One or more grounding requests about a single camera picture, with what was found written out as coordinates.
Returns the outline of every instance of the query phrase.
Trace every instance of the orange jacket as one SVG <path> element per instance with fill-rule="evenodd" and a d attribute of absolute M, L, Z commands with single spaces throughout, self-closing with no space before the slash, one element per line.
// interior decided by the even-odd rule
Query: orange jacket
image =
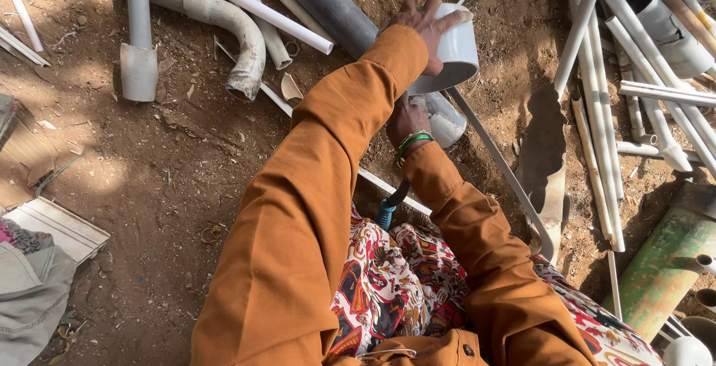
<path fill-rule="evenodd" d="M 193 365 L 318 365 L 338 320 L 330 309 L 348 250 L 358 160 L 393 102 L 427 63 L 420 35 L 389 27 L 358 62 L 323 78 L 294 110 L 292 130 L 246 187 L 192 335 Z M 497 202 L 462 181 L 435 142 L 404 177 L 467 272 L 475 332 L 399 337 L 369 365 L 595 365 L 560 298 L 532 271 Z M 362 365 L 352 357 L 336 365 Z"/>

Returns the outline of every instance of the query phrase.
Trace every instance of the soil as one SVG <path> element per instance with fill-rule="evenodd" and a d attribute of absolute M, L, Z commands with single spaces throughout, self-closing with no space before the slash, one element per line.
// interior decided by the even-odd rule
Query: soil
<path fill-rule="evenodd" d="M 117 61 L 120 43 L 129 42 L 125 0 L 24 1 L 52 67 L 36 72 L 31 63 L 0 52 L 0 92 L 21 102 L 19 118 L 54 150 L 58 165 L 76 156 L 70 150 L 77 145 L 85 147 L 84 156 L 43 195 L 112 234 L 101 253 L 112 254 L 111 270 L 106 264 L 100 268 L 95 259 L 76 273 L 68 309 L 76 310 L 78 323 L 87 323 L 60 364 L 187 364 L 191 331 L 221 242 L 246 184 L 289 132 L 289 119 L 263 94 L 251 104 L 226 94 L 223 80 L 232 64 L 221 54 L 215 59 L 213 38 L 216 35 L 234 51 L 236 40 L 223 29 L 152 6 L 160 60 L 176 62 L 160 75 L 157 101 L 137 104 L 122 97 Z M 263 2 L 291 16 L 278 0 Z M 374 23 L 383 24 L 401 0 L 354 2 Z M 460 89 L 515 168 L 519 158 L 512 147 L 524 137 L 531 118 L 526 103 L 532 91 L 553 78 L 571 25 L 567 2 L 467 0 L 465 5 L 475 14 L 480 72 Z M 0 6 L 13 11 L 9 0 L 0 0 Z M 80 16 L 87 19 L 86 26 L 79 25 Z M 29 44 L 16 15 L 4 12 L 0 22 Z M 325 56 L 299 45 L 301 53 L 287 71 L 304 94 L 328 72 L 352 61 L 341 48 Z M 608 63 L 606 71 L 616 138 L 630 141 L 626 103 L 614 86 L 619 69 Z M 280 91 L 282 73 L 268 60 L 264 82 L 275 92 Z M 572 92 L 576 85 L 574 80 L 570 83 Z M 599 229 L 568 103 L 563 111 L 568 118 L 566 193 L 571 212 L 558 268 L 575 287 L 601 301 L 610 289 L 608 245 Z M 57 129 L 41 127 L 36 123 L 41 120 Z M 675 136 L 689 148 L 678 129 Z M 466 180 L 497 198 L 513 233 L 528 241 L 521 206 L 477 135 L 468 128 L 446 151 Z M 381 130 L 361 163 L 396 186 L 399 173 L 393 155 Z M 628 250 L 617 254 L 617 266 L 623 270 L 683 180 L 713 179 L 701 169 L 688 174 L 672 171 L 657 159 L 622 155 L 621 165 L 627 197 L 620 201 L 620 211 Z M 358 182 L 359 211 L 375 212 L 382 197 L 369 183 Z M 398 221 L 428 222 L 406 208 L 396 216 Z M 220 226 L 219 241 L 203 243 L 202 231 L 214 225 Z M 713 277 L 703 276 L 694 289 L 715 283 Z M 694 291 L 677 314 L 716 319 L 695 305 Z M 33 364 L 47 363 L 64 345 L 56 335 Z"/>

